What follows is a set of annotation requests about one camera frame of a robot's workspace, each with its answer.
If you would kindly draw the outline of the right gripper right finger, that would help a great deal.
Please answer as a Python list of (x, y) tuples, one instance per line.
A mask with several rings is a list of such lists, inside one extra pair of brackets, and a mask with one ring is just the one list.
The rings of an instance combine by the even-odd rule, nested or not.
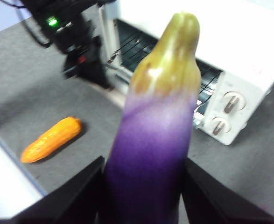
[(233, 192), (191, 159), (182, 188), (190, 224), (274, 224), (274, 216)]

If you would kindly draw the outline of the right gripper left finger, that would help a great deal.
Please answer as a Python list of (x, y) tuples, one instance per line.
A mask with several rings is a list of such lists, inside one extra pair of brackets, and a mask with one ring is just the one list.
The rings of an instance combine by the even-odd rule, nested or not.
[(94, 223), (102, 199), (104, 163), (104, 157), (98, 157), (61, 187), (11, 218), (11, 223)]

